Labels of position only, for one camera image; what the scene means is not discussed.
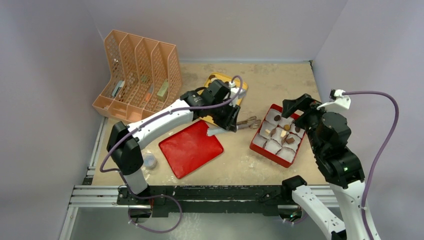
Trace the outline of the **metal serving tongs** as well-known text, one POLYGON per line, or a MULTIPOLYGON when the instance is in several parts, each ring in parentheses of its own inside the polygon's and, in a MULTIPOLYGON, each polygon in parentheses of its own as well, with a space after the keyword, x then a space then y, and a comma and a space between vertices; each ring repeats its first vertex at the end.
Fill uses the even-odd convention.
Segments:
MULTIPOLYGON (((243 129, 258 129, 261 126, 262 121, 256 116, 251 116, 248 119, 238 121, 236 123, 236 132, 243 129)), ((206 131, 208 137, 215 136, 218 134, 229 133, 229 130, 225 130, 221 127, 209 127, 206 131)))

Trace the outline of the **red box lid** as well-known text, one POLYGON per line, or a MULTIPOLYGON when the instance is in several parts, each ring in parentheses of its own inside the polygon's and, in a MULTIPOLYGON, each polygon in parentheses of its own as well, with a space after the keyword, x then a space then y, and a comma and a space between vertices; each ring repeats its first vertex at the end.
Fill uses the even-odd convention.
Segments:
POLYGON ((208 124, 199 120, 159 142, 173 174, 182 179, 224 152, 216 136, 208 136, 208 124))

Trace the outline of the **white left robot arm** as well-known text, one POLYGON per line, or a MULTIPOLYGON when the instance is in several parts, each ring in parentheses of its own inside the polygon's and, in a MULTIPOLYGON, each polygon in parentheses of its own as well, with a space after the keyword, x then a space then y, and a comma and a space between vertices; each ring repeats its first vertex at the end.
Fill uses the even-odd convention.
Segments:
POLYGON ((207 116, 219 128, 236 132, 241 109, 237 102, 245 95, 246 90, 234 80, 215 79, 207 87, 185 92, 171 105, 146 119, 128 125, 117 122, 112 127, 104 159, 111 158, 116 164, 115 171, 130 191, 130 199, 138 205, 149 199, 149 185, 142 171, 145 147, 174 128, 207 116))

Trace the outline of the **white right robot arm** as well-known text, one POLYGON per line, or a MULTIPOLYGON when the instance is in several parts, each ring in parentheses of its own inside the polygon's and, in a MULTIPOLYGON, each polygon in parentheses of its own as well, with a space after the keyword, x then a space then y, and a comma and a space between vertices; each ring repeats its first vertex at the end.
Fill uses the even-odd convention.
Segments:
POLYGON ((309 94, 282 102, 284 118, 303 112, 294 124, 305 131, 318 170, 333 191, 342 218, 333 214, 299 175, 282 182, 280 196, 288 204, 298 204, 328 240, 379 240, 364 197, 362 164, 347 147, 352 131, 340 112, 350 108, 351 99, 343 93, 337 90, 333 101, 327 103, 320 103, 309 94))

